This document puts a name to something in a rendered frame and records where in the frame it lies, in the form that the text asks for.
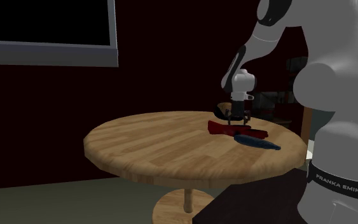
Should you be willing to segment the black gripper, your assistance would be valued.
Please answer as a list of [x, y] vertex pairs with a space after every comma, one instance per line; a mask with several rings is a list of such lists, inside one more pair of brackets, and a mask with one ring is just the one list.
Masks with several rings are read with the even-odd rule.
[[251, 111], [244, 109], [244, 101], [232, 101], [231, 111], [229, 109], [226, 109], [224, 115], [227, 118], [228, 125], [231, 125], [231, 120], [243, 120], [244, 125], [246, 125], [251, 119]]

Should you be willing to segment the round wooden pedestal table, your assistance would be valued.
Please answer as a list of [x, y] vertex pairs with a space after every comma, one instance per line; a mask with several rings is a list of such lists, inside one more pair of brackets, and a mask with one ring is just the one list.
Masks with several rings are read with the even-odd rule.
[[281, 125], [250, 120], [278, 146], [265, 150], [210, 134], [207, 123], [215, 120], [204, 111], [117, 118], [86, 135], [85, 157], [121, 178], [169, 187], [153, 208], [152, 224], [194, 224], [193, 217], [212, 201], [206, 189], [280, 176], [305, 163], [305, 142]]

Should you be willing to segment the dark blue oblong object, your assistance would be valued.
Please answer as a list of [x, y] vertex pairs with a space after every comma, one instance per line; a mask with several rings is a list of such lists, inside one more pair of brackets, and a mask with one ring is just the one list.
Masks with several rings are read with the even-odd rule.
[[262, 148], [266, 150], [281, 150], [280, 146], [256, 137], [247, 136], [247, 135], [235, 135], [233, 138], [236, 142], [246, 146], [251, 146], [254, 148]]

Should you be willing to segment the dark bowl with tan inside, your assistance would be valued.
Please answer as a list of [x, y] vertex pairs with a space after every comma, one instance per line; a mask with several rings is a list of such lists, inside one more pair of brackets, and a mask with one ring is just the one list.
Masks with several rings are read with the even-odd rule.
[[226, 109], [229, 109], [231, 111], [231, 103], [230, 102], [221, 102], [221, 103], [217, 104], [214, 109], [215, 117], [217, 117], [218, 119], [221, 119], [221, 120], [227, 120], [227, 118], [224, 115]]

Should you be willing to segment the dark shelf with items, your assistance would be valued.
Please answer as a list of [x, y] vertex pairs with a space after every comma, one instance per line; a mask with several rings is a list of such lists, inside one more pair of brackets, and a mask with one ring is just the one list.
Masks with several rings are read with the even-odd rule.
[[257, 87], [252, 103], [253, 117], [289, 125], [302, 114], [302, 106], [295, 99], [293, 86], [307, 60], [307, 56], [287, 59], [282, 76], [267, 79], [266, 87]]

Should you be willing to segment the red flat oblong object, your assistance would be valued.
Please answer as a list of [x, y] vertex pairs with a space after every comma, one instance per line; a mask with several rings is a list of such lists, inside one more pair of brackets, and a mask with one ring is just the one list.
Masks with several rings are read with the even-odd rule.
[[245, 135], [256, 137], [258, 139], [265, 139], [268, 137], [268, 132], [265, 130], [253, 129], [249, 125], [223, 125], [211, 120], [208, 121], [209, 134], [224, 134], [227, 136]]

